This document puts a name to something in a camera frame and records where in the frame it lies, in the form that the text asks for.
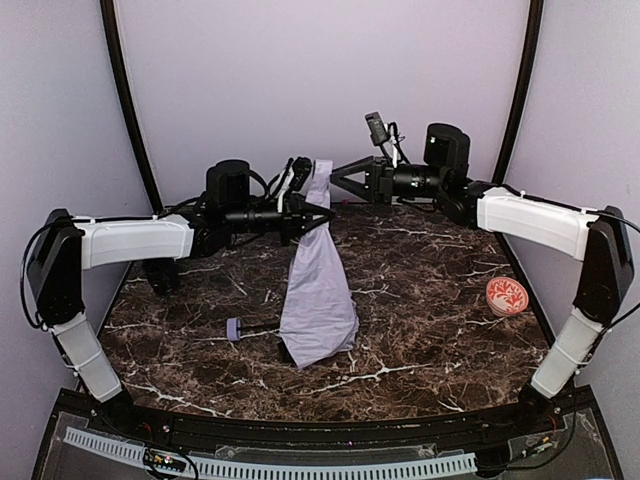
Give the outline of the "lavender folding umbrella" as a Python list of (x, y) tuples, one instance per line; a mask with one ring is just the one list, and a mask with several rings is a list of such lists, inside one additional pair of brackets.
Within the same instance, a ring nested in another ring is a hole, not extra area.
[(324, 223), (300, 239), (279, 322), (284, 352), (307, 368), (356, 343), (359, 318), (340, 255)]

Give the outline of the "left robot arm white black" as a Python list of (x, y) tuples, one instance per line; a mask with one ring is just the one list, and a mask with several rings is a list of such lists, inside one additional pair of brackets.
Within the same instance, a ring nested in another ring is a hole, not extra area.
[(276, 232), (288, 244), (334, 217), (300, 193), (314, 170), (306, 157), (291, 159), (271, 185), (247, 161), (228, 159), (207, 170), (201, 195), (158, 215), (91, 218), (53, 210), (21, 259), (20, 295), (31, 295), (36, 306), (25, 315), (28, 323), (52, 333), (67, 367), (96, 401), (124, 398), (122, 383), (86, 316), (83, 271), (142, 261), (153, 289), (166, 294), (177, 286), (178, 259), (212, 256), (239, 234)]

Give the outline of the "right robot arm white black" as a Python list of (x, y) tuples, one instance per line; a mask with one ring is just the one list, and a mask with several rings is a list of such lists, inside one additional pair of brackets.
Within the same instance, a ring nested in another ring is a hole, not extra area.
[(367, 124), (373, 144), (391, 144), (392, 154), (335, 169), (333, 185), (370, 203), (430, 199), (459, 226), (515, 236), (581, 262), (571, 313), (528, 382), (536, 396), (555, 397), (594, 353), (605, 332), (624, 318), (619, 309), (634, 279), (630, 222), (615, 207), (568, 206), (506, 184), (470, 179), (470, 138), (455, 126), (430, 124), (423, 161), (412, 164), (399, 146), (395, 123), (371, 115)]

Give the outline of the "red white patterned bowl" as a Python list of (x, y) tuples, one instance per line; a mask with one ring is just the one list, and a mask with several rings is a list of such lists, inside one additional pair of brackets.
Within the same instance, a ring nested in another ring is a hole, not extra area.
[(518, 315), (529, 305), (526, 289), (509, 277), (492, 278), (486, 286), (486, 299), (491, 311), (498, 316)]

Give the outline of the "right black corner post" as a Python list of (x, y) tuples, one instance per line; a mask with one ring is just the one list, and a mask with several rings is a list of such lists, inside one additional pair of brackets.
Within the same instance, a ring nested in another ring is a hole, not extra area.
[(504, 182), (514, 152), (533, 74), (544, 3), (544, 0), (529, 1), (521, 59), (504, 135), (492, 175), (493, 183)]

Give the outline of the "black corner post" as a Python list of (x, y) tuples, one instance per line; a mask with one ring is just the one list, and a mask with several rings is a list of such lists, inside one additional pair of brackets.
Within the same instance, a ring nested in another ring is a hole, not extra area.
[(100, 0), (99, 5), (112, 75), (136, 166), (150, 207), (154, 213), (159, 213), (163, 209), (163, 202), (152, 172), (134, 105), (116, 17), (116, 3), (113, 0)]
[(529, 1), (521, 59), (504, 135), (492, 175), (493, 183), (504, 182), (514, 152), (533, 74), (544, 3), (544, 0)]

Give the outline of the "left black corner post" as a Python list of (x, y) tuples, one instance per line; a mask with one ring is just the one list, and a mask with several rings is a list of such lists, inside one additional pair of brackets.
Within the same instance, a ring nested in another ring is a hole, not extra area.
[(100, 0), (99, 5), (112, 75), (136, 166), (150, 207), (154, 213), (159, 213), (163, 209), (163, 202), (152, 172), (134, 105), (116, 17), (116, 3), (113, 0)]

